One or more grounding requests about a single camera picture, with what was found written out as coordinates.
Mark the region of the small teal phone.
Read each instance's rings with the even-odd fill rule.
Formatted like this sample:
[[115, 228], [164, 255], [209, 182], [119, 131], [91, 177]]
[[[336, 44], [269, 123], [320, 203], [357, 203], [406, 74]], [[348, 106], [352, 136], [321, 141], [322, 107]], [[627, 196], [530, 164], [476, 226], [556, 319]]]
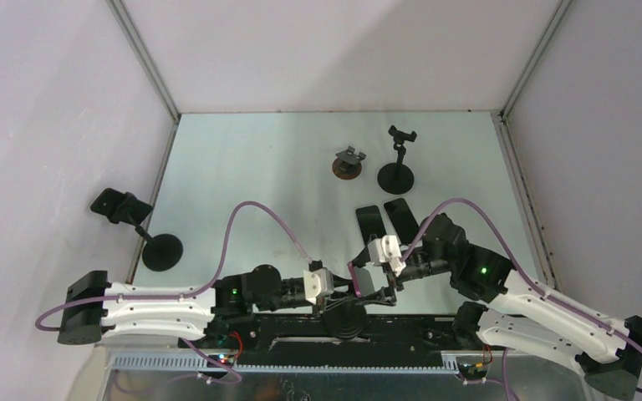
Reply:
[[387, 234], [378, 206], [372, 205], [357, 208], [355, 210], [355, 216], [365, 245]]

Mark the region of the black smartphone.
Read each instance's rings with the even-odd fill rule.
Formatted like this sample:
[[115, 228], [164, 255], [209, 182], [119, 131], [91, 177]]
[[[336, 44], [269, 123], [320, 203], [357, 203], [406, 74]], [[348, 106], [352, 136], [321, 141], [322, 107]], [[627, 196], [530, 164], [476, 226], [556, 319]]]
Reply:
[[384, 210], [395, 229], [402, 245], [409, 245], [415, 239], [420, 226], [404, 198], [397, 198], [383, 204]]

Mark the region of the black round-base phone stand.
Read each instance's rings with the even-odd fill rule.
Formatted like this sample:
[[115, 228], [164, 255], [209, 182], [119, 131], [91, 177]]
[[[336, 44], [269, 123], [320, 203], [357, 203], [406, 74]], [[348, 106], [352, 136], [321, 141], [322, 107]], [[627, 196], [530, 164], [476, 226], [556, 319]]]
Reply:
[[395, 162], [384, 165], [378, 175], [377, 182], [380, 188], [392, 195], [402, 195], [407, 193], [415, 183], [414, 173], [411, 168], [404, 164], [406, 155], [406, 142], [415, 142], [417, 133], [411, 131], [406, 133], [391, 125], [388, 134], [393, 138], [393, 149], [397, 157]]

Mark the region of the black phone pink case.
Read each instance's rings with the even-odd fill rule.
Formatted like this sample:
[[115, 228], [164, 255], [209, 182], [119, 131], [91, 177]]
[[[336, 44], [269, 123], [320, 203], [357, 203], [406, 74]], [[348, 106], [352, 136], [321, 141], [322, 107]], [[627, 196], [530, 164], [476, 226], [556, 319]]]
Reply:
[[375, 293], [373, 278], [365, 265], [359, 265], [354, 261], [350, 261], [347, 264], [347, 268], [357, 298], [366, 299]]

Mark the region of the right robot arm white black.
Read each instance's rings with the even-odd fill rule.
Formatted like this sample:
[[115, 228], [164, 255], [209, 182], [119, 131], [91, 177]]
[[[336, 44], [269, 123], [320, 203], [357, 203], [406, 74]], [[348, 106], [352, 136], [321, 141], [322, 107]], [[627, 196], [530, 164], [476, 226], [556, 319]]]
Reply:
[[376, 237], [349, 264], [382, 266], [391, 290], [449, 273], [466, 297], [452, 323], [458, 346], [490, 345], [529, 353], [568, 368], [591, 388], [618, 400], [639, 392], [642, 317], [610, 317], [575, 302], [520, 271], [510, 259], [466, 239], [444, 213], [425, 219], [421, 245], [404, 258], [395, 235]]

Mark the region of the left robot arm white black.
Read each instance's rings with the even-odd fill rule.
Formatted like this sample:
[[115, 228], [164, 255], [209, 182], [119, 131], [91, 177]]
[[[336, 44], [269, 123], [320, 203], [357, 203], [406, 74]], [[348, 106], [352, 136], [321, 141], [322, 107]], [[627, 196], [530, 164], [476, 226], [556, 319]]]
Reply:
[[119, 335], [149, 335], [202, 340], [211, 348], [227, 344], [237, 323], [255, 312], [315, 307], [328, 335], [356, 338], [367, 312], [355, 296], [334, 290], [327, 269], [284, 279], [271, 265], [223, 277], [206, 291], [191, 287], [136, 287], [110, 282], [105, 271], [91, 271], [66, 292], [57, 341], [63, 345], [97, 343]]

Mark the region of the brown round phone stand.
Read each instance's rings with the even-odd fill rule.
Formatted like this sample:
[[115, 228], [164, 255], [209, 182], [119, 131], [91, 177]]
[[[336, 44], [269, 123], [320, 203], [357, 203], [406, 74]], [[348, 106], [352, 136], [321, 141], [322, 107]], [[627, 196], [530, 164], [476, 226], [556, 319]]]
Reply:
[[332, 172], [341, 180], [353, 180], [361, 174], [362, 162], [366, 157], [366, 153], [357, 151], [353, 146], [349, 145], [345, 150], [335, 154]]

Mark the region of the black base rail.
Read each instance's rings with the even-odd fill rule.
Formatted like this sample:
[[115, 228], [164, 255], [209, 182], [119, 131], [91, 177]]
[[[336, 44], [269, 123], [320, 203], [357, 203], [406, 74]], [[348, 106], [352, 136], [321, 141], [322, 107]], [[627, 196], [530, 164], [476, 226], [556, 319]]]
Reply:
[[442, 315], [369, 315], [356, 338], [338, 339], [321, 317], [258, 314], [242, 322], [215, 322], [193, 345], [228, 353], [240, 368], [447, 368], [450, 352], [485, 348], [457, 335], [452, 324], [452, 317]]

